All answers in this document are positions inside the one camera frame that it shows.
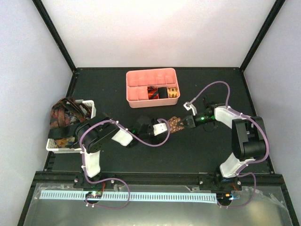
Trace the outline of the brown floral tie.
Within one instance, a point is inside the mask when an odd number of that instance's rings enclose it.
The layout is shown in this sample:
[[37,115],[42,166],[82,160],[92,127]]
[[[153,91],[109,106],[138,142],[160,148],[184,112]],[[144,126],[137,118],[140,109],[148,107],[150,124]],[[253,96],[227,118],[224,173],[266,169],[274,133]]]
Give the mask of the brown floral tie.
[[184,125],[180,117],[173,116],[167,122],[169,124],[171,134],[184,129]]

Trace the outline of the pink divided organizer box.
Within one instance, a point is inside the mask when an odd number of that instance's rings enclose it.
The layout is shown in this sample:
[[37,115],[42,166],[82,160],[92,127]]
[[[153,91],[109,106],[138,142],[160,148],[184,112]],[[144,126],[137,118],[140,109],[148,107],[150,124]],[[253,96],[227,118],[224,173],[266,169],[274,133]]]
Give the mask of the pink divided organizer box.
[[[175,105],[181,95],[176,71],[173,68],[129,71],[126,73],[126,85],[127,101],[131,108]],[[149,100],[148,86],[177,87],[178,97]]]

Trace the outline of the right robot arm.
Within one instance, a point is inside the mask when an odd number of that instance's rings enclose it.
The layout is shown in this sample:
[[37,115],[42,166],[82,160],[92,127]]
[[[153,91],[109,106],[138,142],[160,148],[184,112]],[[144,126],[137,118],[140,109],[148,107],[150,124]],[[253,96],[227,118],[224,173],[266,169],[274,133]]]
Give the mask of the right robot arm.
[[205,110],[199,113],[192,102],[183,104],[192,111],[178,125],[196,128],[208,123],[221,122],[231,129],[231,154],[214,172],[214,185],[226,189],[231,181],[249,164],[265,161],[269,156],[269,143],[263,119],[250,117],[231,108],[225,103],[204,102]]

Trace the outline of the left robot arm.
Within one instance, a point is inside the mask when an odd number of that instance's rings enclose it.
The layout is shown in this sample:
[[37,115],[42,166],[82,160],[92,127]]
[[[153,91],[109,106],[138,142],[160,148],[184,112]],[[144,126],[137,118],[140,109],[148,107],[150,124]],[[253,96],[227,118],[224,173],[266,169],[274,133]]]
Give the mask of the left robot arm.
[[170,126],[164,119],[150,119],[141,116],[136,125],[130,128],[122,126],[119,121],[107,117],[102,121],[90,119],[82,122],[75,129],[75,136],[81,148],[84,182],[91,188],[101,182],[101,150],[109,147],[111,142],[131,148],[138,143],[149,147],[162,146],[170,136]]

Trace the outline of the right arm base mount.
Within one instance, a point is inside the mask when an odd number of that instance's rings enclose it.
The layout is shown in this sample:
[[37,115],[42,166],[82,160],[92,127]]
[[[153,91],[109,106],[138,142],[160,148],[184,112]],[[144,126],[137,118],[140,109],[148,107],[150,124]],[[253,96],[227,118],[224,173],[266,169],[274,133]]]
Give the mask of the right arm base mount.
[[220,173],[201,174],[199,177],[200,190],[216,194],[218,204],[228,207],[233,200],[240,197],[241,181],[238,177],[224,178]]

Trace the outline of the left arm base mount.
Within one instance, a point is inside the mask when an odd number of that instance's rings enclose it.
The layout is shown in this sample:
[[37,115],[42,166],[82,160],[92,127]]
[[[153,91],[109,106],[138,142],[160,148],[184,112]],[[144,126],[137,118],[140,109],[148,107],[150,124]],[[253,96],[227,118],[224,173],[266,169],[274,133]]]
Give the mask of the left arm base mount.
[[86,192],[84,202],[88,202],[90,204],[96,204],[99,202],[105,192],[105,189],[111,189],[115,185],[114,179],[93,184],[93,182],[103,179],[101,175],[96,175],[93,178],[88,177],[88,179],[92,182],[88,182],[84,174],[77,175],[74,179],[73,188]]

